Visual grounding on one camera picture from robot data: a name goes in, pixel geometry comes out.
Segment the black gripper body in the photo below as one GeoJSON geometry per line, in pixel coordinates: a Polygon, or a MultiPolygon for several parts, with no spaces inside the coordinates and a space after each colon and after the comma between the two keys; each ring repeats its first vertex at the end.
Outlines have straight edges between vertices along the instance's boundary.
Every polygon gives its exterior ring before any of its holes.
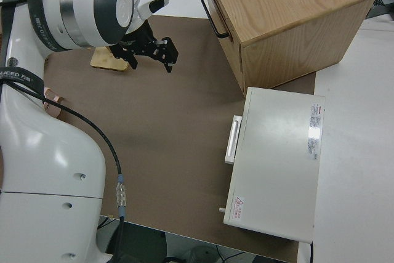
{"type": "Polygon", "coordinates": [[[117,59],[132,60],[134,55],[152,57],[156,38],[148,21],[144,21],[137,30],[126,34],[119,43],[111,47],[111,53],[117,59]]]}

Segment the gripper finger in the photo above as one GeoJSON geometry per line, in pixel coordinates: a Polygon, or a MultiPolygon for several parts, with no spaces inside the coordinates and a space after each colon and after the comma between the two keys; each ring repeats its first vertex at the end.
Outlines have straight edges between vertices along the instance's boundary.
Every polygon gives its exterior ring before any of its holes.
{"type": "Polygon", "coordinates": [[[123,60],[125,60],[133,70],[137,69],[138,61],[132,52],[123,49],[123,60]]]}
{"type": "Polygon", "coordinates": [[[153,59],[161,62],[168,73],[172,72],[172,67],[176,64],[179,52],[170,37],[153,42],[153,59]]]}

